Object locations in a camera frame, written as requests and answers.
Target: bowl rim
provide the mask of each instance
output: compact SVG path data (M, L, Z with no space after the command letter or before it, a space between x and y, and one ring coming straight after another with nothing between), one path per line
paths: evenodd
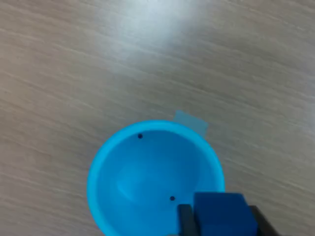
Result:
M168 120L147 120L131 124L116 132L101 146L101 148L96 153L89 170L87 180L88 205L97 226L107 236L121 235L110 225L106 217L103 216L97 202L97 179L102 164L110 151L124 139L138 133L158 130L176 133L199 147L200 150L205 154L209 164L214 167L215 175L218 177L218 192L224 192L225 190L223 170L215 151L203 137L194 132L192 129Z

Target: blue cube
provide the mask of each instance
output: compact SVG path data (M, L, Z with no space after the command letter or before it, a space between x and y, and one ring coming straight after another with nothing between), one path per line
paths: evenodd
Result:
M258 224L242 194L195 193L200 236L256 236Z

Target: blue bowl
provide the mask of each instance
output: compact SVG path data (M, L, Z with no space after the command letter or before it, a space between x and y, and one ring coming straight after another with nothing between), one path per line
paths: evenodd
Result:
M87 197L107 236L165 236L179 232L177 205L192 204L200 191L224 191L213 149L181 124L151 120L122 129L101 147Z

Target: light blue tape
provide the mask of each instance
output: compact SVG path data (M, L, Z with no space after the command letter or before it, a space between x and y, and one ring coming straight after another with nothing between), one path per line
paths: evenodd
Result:
M201 135L202 137L204 137L207 133L208 129L207 122L192 115L189 115L185 112L176 111L173 120L179 124L187 126L188 128L192 129L193 131Z

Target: blue block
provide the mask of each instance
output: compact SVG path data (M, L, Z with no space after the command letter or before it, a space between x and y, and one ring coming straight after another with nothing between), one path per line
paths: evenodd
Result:
M195 193L200 236L256 236L258 224L242 194Z

